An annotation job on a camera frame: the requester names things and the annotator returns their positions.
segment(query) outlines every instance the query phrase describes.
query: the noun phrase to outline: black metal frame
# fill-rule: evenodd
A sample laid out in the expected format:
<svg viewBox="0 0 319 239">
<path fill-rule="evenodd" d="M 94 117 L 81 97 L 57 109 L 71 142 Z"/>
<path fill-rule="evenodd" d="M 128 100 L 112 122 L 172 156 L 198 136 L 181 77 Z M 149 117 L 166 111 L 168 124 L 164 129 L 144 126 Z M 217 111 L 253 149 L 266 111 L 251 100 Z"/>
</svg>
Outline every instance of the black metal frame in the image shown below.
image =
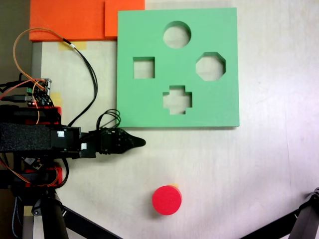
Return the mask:
<svg viewBox="0 0 319 239">
<path fill-rule="evenodd" d="M 33 215 L 42 216 L 45 239 L 68 239 L 66 228 L 86 239 L 122 239 L 60 202 L 54 189 L 48 189 L 33 206 Z"/>
<path fill-rule="evenodd" d="M 319 188 L 312 192 L 299 209 L 250 233 L 241 239 L 315 239 L 319 226 Z"/>
</svg>

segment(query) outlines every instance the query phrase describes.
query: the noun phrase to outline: octagonal hole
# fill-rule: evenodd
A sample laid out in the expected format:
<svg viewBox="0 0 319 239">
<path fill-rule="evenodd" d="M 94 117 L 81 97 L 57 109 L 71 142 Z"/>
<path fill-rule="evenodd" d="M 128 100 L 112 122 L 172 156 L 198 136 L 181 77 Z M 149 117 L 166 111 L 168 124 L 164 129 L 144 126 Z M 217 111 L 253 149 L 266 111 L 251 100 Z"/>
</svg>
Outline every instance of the octagonal hole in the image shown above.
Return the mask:
<svg viewBox="0 0 319 239">
<path fill-rule="evenodd" d="M 171 48 L 183 48 L 189 43 L 190 38 L 190 28 L 182 21 L 173 21 L 164 30 L 163 40 Z"/>
<path fill-rule="evenodd" d="M 226 61 L 217 52 L 205 52 L 196 63 L 196 73 L 205 81 L 216 81 L 226 72 Z"/>
</svg>

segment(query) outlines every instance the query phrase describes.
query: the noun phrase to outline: white label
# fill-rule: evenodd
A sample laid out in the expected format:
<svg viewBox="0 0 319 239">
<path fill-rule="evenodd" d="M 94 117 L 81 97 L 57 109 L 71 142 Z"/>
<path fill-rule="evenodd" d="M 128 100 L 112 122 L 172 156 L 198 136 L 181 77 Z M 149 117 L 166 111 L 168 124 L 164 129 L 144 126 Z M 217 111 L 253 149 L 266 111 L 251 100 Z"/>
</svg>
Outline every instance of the white label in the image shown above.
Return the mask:
<svg viewBox="0 0 319 239">
<path fill-rule="evenodd" d="M 64 131 L 58 131 L 58 137 L 63 137 L 64 138 Z"/>
</svg>

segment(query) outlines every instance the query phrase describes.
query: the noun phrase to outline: wire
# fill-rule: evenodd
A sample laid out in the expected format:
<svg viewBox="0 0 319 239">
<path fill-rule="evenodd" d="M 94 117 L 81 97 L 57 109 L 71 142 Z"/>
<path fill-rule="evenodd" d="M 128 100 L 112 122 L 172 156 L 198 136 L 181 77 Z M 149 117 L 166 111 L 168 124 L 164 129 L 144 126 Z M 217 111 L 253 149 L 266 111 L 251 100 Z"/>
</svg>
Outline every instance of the wire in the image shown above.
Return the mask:
<svg viewBox="0 0 319 239">
<path fill-rule="evenodd" d="M 20 226 L 23 225 L 21 219 L 20 219 L 20 214 L 19 214 L 19 201 L 17 200 L 17 204 L 16 204 L 16 217 L 18 218 L 19 224 Z"/>
<path fill-rule="evenodd" d="M 62 158 L 62 161 L 64 163 L 64 166 L 65 166 L 65 170 L 66 170 L 66 175 L 65 175 L 65 178 L 63 180 L 63 182 L 57 186 L 52 186 L 52 188 L 56 189 L 56 188 L 61 188 L 62 186 L 65 185 L 66 181 L 68 181 L 68 178 L 69 178 L 69 164 L 68 164 L 68 161 L 66 160 L 66 158 Z"/>
<path fill-rule="evenodd" d="M 29 28 L 29 29 L 23 31 L 23 32 L 16 38 L 16 40 L 15 40 L 15 42 L 14 42 L 14 45 L 13 45 L 13 60 L 14 60 L 14 62 L 15 62 L 16 67 L 18 68 L 18 70 L 19 70 L 22 74 L 24 74 L 24 75 L 25 75 L 28 79 L 30 79 L 30 80 L 32 80 L 32 77 L 29 76 L 27 73 L 25 73 L 25 72 L 21 69 L 21 67 L 19 66 L 19 64 L 18 64 L 18 62 L 17 62 L 17 60 L 16 60 L 15 49 L 16 49 L 16 46 L 17 46 L 17 44 L 18 44 L 20 38 L 21 38 L 23 35 L 25 35 L 27 32 L 29 32 L 29 31 L 34 31 L 34 30 L 48 31 L 48 32 L 51 32 L 51 33 L 53 33 L 54 35 L 60 37 L 61 39 L 64 39 L 61 35 L 59 35 L 59 34 L 56 33 L 55 31 L 52 31 L 51 29 L 44 28 L 44 27 Z"/>
<path fill-rule="evenodd" d="M 109 122 L 107 122 L 106 124 L 100 126 L 101 120 L 102 120 L 104 115 L 113 116 L 114 119 L 112 119 Z M 111 122 L 113 122 L 115 120 L 117 120 L 117 123 L 114 126 L 112 126 L 110 128 L 103 128 L 104 126 L 108 125 L 109 123 L 111 123 Z M 112 131 L 114 128 L 117 128 L 120 125 L 120 123 L 121 123 L 120 112 L 118 110 L 116 110 L 116 109 L 107 110 L 103 114 L 101 114 L 100 117 L 98 118 L 98 120 L 96 122 L 96 130 L 86 134 L 83 137 L 81 137 L 80 141 L 81 142 L 87 142 L 89 139 L 91 139 L 93 137 L 103 136 L 103 135 L 109 133 L 110 131 Z"/>
<path fill-rule="evenodd" d="M 3 155 L 4 162 L 6 163 L 6 165 L 9 165 L 8 158 L 6 157 L 6 154 L 3 153 L 2 155 Z"/>
<path fill-rule="evenodd" d="M 38 83 L 39 83 L 39 82 L 36 82 L 36 83 L 34 84 L 33 88 L 32 88 L 32 98 L 33 98 L 33 100 L 34 100 L 35 107 L 36 107 L 37 109 L 39 109 L 39 107 L 38 107 L 37 101 L 36 101 L 35 98 L 34 98 L 34 88 L 35 88 L 35 86 L 36 86 Z M 39 120 L 40 120 L 40 111 L 38 110 L 38 120 L 36 121 L 35 124 L 38 124 L 38 123 L 39 123 Z"/>
<path fill-rule="evenodd" d="M 15 86 L 11 87 L 11 88 L 10 88 L 9 90 L 7 90 L 2 96 L 0 96 L 0 100 L 1 100 L 3 97 L 5 97 L 9 92 L 11 92 L 12 90 L 14 90 L 15 88 L 17 88 L 17 87 L 19 87 L 19 86 L 21 86 L 21 85 L 23 85 L 23 84 L 25 84 L 25 83 L 27 83 L 27 82 L 33 81 L 33 80 L 35 80 L 35 79 L 30 79 L 30 80 L 27 80 L 27 81 L 23 81 L 22 83 L 17 84 L 17 85 L 15 85 Z"/>
<path fill-rule="evenodd" d="M 16 233 L 15 233 L 15 230 L 14 230 L 14 217 L 15 217 L 15 212 L 16 212 L 16 208 L 17 208 L 17 201 L 18 201 L 18 198 L 16 197 L 15 198 L 15 201 L 14 201 L 14 208 L 13 208 L 13 214 L 12 214 L 12 222 L 11 222 L 11 228 L 12 228 L 12 233 L 13 235 L 20 239 L 21 237 L 19 237 Z"/>
<path fill-rule="evenodd" d="M 9 166 L 7 166 L 2 159 L 0 158 L 0 164 L 5 167 L 6 169 L 10 170 L 15 176 L 17 176 L 19 179 L 21 179 L 22 181 L 24 181 L 25 183 L 29 183 L 31 184 L 31 182 L 29 182 L 26 178 L 24 178 L 23 176 L 21 176 L 20 174 L 14 172 L 12 169 L 9 168 Z"/>
<path fill-rule="evenodd" d="M 71 42 L 69 42 L 68 40 L 66 39 L 63 39 L 66 43 L 70 44 L 71 45 Z M 91 103 L 77 116 L 75 117 L 74 120 L 72 120 L 68 126 L 72 126 L 74 124 L 74 122 L 77 121 L 78 118 L 80 118 L 84 113 L 86 113 L 88 111 L 88 109 L 93 105 L 93 103 L 95 102 L 95 99 L 96 99 L 96 96 L 98 94 L 98 81 L 97 81 L 97 78 L 96 78 L 96 74 L 92 68 L 92 66 L 90 65 L 90 63 L 87 61 L 87 59 L 82 55 L 82 53 L 76 49 L 74 47 L 74 49 L 77 51 L 77 53 L 79 53 L 79 55 L 82 57 L 86 67 L 88 68 L 89 72 L 90 72 L 90 75 L 91 75 L 91 78 L 92 78 L 92 82 L 93 82 L 93 87 L 94 87 L 94 97 L 93 97 L 93 100 L 91 101 Z"/>
<path fill-rule="evenodd" d="M 10 169 L 9 166 L 7 166 L 7 165 L 3 162 L 3 160 L 2 160 L 1 158 L 0 158 L 0 164 L 1 164 L 3 167 L 5 167 L 6 169 L 10 170 L 15 176 L 17 176 L 17 177 L 18 177 L 19 179 L 21 179 L 23 182 L 28 183 L 28 184 L 31 184 L 31 185 L 33 185 L 33 186 L 37 186 L 37 187 L 45 187 L 45 186 L 51 187 L 52 185 L 54 185 L 54 184 L 56 183 L 56 181 L 58 180 L 58 177 L 59 177 L 59 175 L 58 175 L 58 170 L 57 170 L 56 167 L 54 167 L 55 172 L 56 172 L 56 177 L 55 177 L 55 179 L 54 179 L 54 181 L 53 181 L 52 183 L 50 183 L 50 184 L 43 184 L 43 185 L 34 185 L 34 184 L 32 184 L 30 181 L 28 181 L 26 178 L 24 178 L 22 175 L 20 175 L 20 174 L 14 172 L 12 169 Z"/>
<path fill-rule="evenodd" d="M 90 75 L 91 75 L 91 78 L 92 78 L 92 82 L 93 82 L 93 86 L 94 86 L 94 97 L 93 97 L 93 100 L 91 101 L 91 103 L 74 119 L 72 120 L 68 126 L 72 126 L 74 124 L 74 122 L 77 121 L 78 118 L 80 118 L 84 113 L 86 113 L 88 111 L 88 109 L 92 106 L 92 104 L 95 102 L 95 99 L 96 99 L 96 96 L 97 96 L 97 93 L 98 93 L 98 82 L 97 82 L 97 78 L 96 78 L 96 74 L 92 68 L 92 66 L 90 65 L 90 63 L 87 61 L 87 59 L 82 55 L 82 53 L 76 49 L 75 45 L 73 45 L 70 41 L 68 41 L 67 39 L 63 38 L 60 34 L 56 33 L 55 31 L 51 30 L 51 29 L 48 29 L 48 28 L 44 28 L 44 27 L 34 27 L 34 28 L 29 28 L 27 30 L 25 30 L 24 32 L 22 32 L 15 40 L 14 42 L 14 45 L 13 45 L 13 59 L 14 59 L 14 62 L 15 62 L 15 65 L 16 67 L 18 68 L 18 70 L 24 74 L 28 79 L 32 80 L 32 82 L 35 83 L 34 79 L 28 75 L 27 73 L 25 73 L 20 65 L 18 64 L 17 60 L 16 60 L 16 46 L 20 40 L 20 38 L 25 35 L 27 32 L 29 31 L 34 31 L 34 30 L 43 30 L 43 31 L 48 31 L 50 33 L 53 33 L 54 35 L 58 36 L 59 38 L 61 38 L 64 42 L 66 42 L 67 44 L 69 44 L 72 48 L 74 48 L 74 50 L 82 57 L 85 65 L 87 66 L 89 72 L 90 72 Z"/>
</svg>

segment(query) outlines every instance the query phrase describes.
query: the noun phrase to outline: orange foam block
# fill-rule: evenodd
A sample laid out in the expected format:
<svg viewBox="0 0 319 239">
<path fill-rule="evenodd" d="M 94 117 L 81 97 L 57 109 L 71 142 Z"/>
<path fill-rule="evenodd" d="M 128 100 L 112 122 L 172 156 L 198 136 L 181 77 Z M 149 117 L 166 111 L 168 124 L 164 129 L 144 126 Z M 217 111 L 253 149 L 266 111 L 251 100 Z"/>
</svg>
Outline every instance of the orange foam block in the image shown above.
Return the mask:
<svg viewBox="0 0 319 239">
<path fill-rule="evenodd" d="M 117 12 L 144 10 L 145 0 L 31 0 L 30 27 L 50 28 L 70 41 L 115 40 Z M 32 31 L 31 41 L 60 40 Z"/>
<path fill-rule="evenodd" d="M 118 37 L 118 11 L 144 9 L 145 0 L 105 0 L 105 39 L 116 40 Z"/>
</svg>

